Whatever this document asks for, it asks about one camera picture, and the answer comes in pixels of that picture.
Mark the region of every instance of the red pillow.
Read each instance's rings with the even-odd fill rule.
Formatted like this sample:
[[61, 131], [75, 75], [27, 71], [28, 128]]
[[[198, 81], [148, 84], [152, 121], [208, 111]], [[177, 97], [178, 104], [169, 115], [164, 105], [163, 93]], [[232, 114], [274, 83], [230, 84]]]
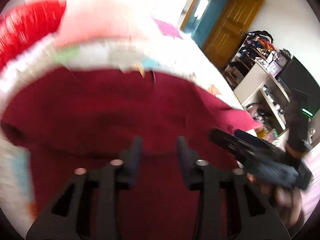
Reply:
[[0, 70], [36, 41], [57, 31], [66, 0], [37, 0], [18, 6], [0, 22]]

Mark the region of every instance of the red garment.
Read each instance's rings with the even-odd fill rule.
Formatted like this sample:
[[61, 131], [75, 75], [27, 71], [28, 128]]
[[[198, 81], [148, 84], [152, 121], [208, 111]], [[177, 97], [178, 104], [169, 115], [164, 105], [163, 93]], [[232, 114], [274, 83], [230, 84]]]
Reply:
[[57, 31], [66, 0], [38, 0], [14, 8], [0, 20], [0, 70], [36, 41]]
[[123, 239], [191, 239], [198, 192], [182, 181], [176, 138], [185, 136], [202, 159], [236, 168], [233, 155], [208, 140], [213, 127], [233, 133], [260, 126], [193, 83], [164, 73], [120, 70], [70, 72], [60, 68], [12, 100], [1, 126], [31, 151], [40, 209], [74, 169], [101, 167], [143, 138], [136, 185], [120, 193]]

